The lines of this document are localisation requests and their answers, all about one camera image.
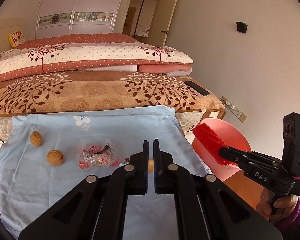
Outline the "person's right hand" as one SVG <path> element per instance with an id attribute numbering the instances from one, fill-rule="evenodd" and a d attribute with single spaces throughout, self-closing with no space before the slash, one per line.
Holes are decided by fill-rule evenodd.
<path id="1" fill-rule="evenodd" d="M 266 220 L 282 220 L 287 218 L 290 214 L 293 213 L 298 202 L 298 196 L 292 194 L 279 198 L 275 201 L 273 207 L 276 209 L 282 209 L 283 211 L 279 215 L 271 215 L 272 206 L 269 204 L 269 198 L 270 191 L 264 188 L 260 195 L 260 201 L 256 206 L 256 211 Z"/>

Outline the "right purple sleeve forearm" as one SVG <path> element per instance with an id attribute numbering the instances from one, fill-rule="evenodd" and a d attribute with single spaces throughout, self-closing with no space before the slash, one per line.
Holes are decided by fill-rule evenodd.
<path id="1" fill-rule="evenodd" d="M 275 226 L 282 233 L 300 233 L 300 197 L 294 211 L 287 218 L 277 222 Z"/>

